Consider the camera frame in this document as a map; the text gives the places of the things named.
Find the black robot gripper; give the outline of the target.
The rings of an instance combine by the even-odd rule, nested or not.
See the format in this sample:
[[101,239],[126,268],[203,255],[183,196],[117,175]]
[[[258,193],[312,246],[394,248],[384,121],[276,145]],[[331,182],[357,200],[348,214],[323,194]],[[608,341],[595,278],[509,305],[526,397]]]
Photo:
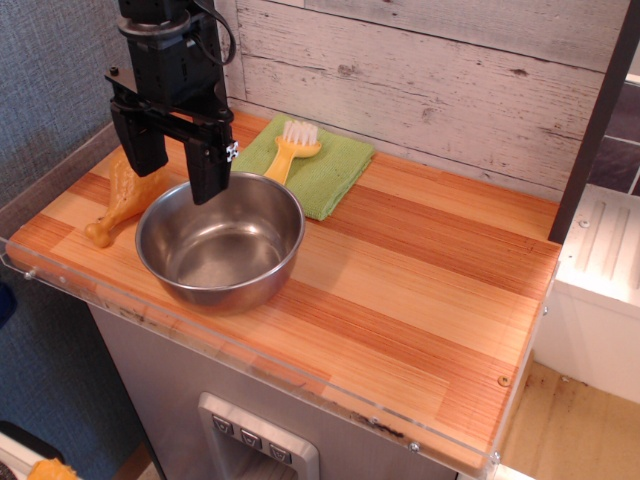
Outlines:
[[233,113],[216,95],[215,19],[121,19],[132,68],[112,67],[113,124],[132,170],[146,177],[168,162],[164,138],[183,143],[192,198],[228,188]]

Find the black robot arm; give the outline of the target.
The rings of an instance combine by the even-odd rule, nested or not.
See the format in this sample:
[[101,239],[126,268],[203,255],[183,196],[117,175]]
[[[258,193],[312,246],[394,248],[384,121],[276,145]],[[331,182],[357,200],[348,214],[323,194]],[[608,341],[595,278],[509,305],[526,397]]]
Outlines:
[[131,69],[111,67],[113,124],[133,171],[146,177],[168,162],[166,138],[184,146],[193,201],[204,204],[229,185],[237,154],[224,68],[236,41],[211,1],[122,1],[118,29]]

